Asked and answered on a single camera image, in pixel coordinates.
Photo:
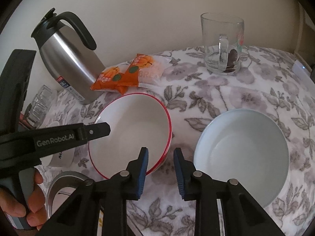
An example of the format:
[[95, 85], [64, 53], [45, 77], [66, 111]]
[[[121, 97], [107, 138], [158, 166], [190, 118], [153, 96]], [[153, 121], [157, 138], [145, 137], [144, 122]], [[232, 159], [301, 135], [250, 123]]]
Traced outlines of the left hand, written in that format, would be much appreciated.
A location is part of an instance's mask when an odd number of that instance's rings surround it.
[[37, 169], [35, 169], [34, 173], [34, 183], [34, 191], [27, 201], [29, 209], [28, 214], [25, 206], [19, 203], [4, 189], [1, 189], [1, 209], [11, 217], [26, 217], [28, 224], [33, 228], [36, 227], [39, 231], [47, 221], [47, 214], [45, 208], [45, 196], [41, 188], [38, 186], [43, 183], [43, 177]]

